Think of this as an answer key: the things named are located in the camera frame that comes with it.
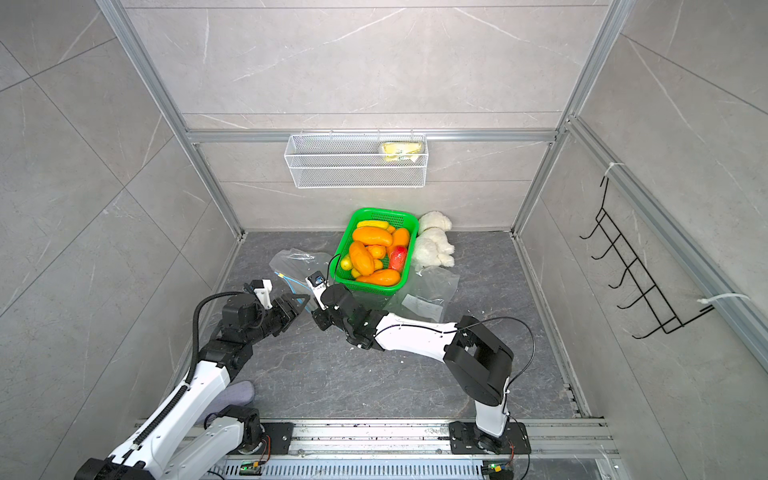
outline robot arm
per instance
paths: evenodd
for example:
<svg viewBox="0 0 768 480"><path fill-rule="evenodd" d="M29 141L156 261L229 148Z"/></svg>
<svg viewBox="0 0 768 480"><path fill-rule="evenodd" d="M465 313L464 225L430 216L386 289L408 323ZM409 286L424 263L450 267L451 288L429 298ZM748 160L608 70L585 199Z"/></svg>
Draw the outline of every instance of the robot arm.
<svg viewBox="0 0 768 480"><path fill-rule="evenodd" d="M443 362L462 389L475 400L479 430L499 439L506 409L512 351L476 318L458 323L428 323L382 310L366 310L342 284L325 287L320 272L307 278L320 308L313 312L321 330L337 326L361 349L402 350Z"/></svg>
<svg viewBox="0 0 768 480"><path fill-rule="evenodd" d="M228 406L217 413L205 435L177 452L205 408L253 355L253 344L288 329L310 299L308 295L287 294L273 304L269 280L254 280L244 289L245 293L230 293L222 309L219 336L200 350L191 381L182 381L105 460L91 458L83 464L75 480L197 480L228 452L252 452L261 446L263 428L258 410ZM212 297L201 302L196 312Z"/></svg>

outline gray marble wall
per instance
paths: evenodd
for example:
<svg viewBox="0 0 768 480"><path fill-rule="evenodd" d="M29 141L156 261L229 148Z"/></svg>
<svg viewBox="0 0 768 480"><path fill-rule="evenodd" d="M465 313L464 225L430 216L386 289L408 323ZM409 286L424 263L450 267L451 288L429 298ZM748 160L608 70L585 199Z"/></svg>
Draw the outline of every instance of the gray marble wall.
<svg viewBox="0 0 768 480"><path fill-rule="evenodd" d="M766 20L765 2L638 0L582 112L763 311ZM620 260L592 260L608 241L578 238L594 226L602 175L569 141L523 232L591 412L638 478L762 478L765 371L717 312L632 338L654 328L649 309L618 309L637 289L608 288ZM701 292L612 188L606 204L677 313L694 316Z"/></svg>
<svg viewBox="0 0 768 480"><path fill-rule="evenodd" d="M591 258L607 249L605 235L579 238L595 225L602 175L570 139L522 235L591 414L606 417L635 478L761 478L768 376L717 312L669 335L632 337L658 324L642 302L617 308L638 289L628 278L608 286L619 283L623 265L615 252ZM606 210L680 318L696 316L702 293L613 187ZM615 230L608 233L613 240ZM632 272L650 286L639 268ZM658 295L650 301L671 316Z"/></svg>
<svg viewBox="0 0 768 480"><path fill-rule="evenodd" d="M260 230L343 230L360 207L440 210L458 229L508 230L547 144L430 144L423 188L298 189L285 144L203 144L240 222Z"/></svg>
<svg viewBox="0 0 768 480"><path fill-rule="evenodd" d="M553 128L608 1L124 0L193 129ZM250 229L341 229L362 205L512 224L545 144L431 144L420 189L299 190L284 144L205 144Z"/></svg>
<svg viewBox="0 0 768 480"><path fill-rule="evenodd" d="M0 478L72 478L156 408L233 238L93 0L0 10Z"/></svg>
<svg viewBox="0 0 768 480"><path fill-rule="evenodd" d="M583 113L766 315L767 22L760 0L639 1Z"/></svg>

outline cable tie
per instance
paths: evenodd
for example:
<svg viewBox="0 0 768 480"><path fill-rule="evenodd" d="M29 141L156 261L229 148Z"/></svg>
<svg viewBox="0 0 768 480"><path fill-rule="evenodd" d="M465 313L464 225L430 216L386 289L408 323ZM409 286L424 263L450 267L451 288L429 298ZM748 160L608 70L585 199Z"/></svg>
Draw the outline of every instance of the cable tie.
<svg viewBox="0 0 768 480"><path fill-rule="evenodd" d="M605 173L603 174L603 177L607 177L608 176L608 172L611 171L611 168L613 168L616 165L626 165L626 164L622 164L621 162L610 162L608 164L608 168L606 169Z"/></svg>
<svg viewBox="0 0 768 480"><path fill-rule="evenodd" d="M744 295L743 293L721 293L720 295L711 296L710 298L699 298L696 300L698 303L703 303L704 305L707 305L708 303L712 303L715 300L719 300L721 298L729 298L729 297L737 297L737 298L743 298L745 300L752 301L751 298Z"/></svg>

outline wall-mounted wire basket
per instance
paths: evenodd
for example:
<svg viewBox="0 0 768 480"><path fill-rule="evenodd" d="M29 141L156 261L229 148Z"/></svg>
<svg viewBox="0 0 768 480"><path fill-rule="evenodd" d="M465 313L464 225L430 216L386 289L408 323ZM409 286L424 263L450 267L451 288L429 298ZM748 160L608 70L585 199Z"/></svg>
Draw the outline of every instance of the wall-mounted wire basket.
<svg viewBox="0 0 768 480"><path fill-rule="evenodd" d="M385 142L420 142L420 153L396 160ZM298 188L424 187L429 150L424 134L334 133L291 135L285 153Z"/></svg>

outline plush toy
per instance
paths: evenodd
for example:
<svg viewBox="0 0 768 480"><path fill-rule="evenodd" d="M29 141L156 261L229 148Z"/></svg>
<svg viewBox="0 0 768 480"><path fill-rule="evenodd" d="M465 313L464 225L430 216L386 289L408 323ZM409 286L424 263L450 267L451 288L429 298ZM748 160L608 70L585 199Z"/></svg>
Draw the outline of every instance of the plush toy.
<svg viewBox="0 0 768 480"><path fill-rule="evenodd" d="M438 253L452 255L456 250L453 245L448 243L448 237L445 235L445 231L438 227L432 227L424 230L421 234L419 234L419 238L429 238L431 241L435 242L435 245L437 245Z"/></svg>
<svg viewBox="0 0 768 480"><path fill-rule="evenodd" d="M447 232L448 230L451 230L453 224L445 215L437 211L427 212L419 218L419 235L421 235L424 230L433 227L438 227L440 230Z"/></svg>
<svg viewBox="0 0 768 480"><path fill-rule="evenodd" d="M455 248L445 235L451 227L451 221L440 212L429 212L419 219L419 236L412 256L417 270L428 266L454 266L451 254Z"/></svg>

